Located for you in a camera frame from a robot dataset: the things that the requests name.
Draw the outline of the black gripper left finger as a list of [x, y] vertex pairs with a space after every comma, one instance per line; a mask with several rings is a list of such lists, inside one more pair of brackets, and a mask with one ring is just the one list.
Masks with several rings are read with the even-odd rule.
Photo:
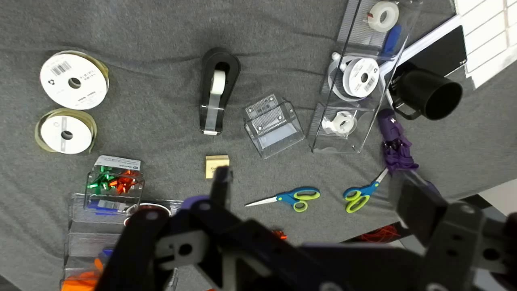
[[217, 291], [301, 291], [302, 253], [228, 209], [233, 172], [215, 172], [212, 191], [175, 215], [136, 211], [95, 291], [165, 291], [192, 265]]

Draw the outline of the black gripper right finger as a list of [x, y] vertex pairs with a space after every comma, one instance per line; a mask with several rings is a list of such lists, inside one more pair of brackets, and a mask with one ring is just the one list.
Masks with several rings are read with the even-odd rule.
[[507, 291], [517, 290], [517, 222], [488, 217], [467, 202], [446, 202], [430, 183], [404, 180], [396, 212], [425, 246], [417, 270], [420, 291], [483, 291], [485, 270]]

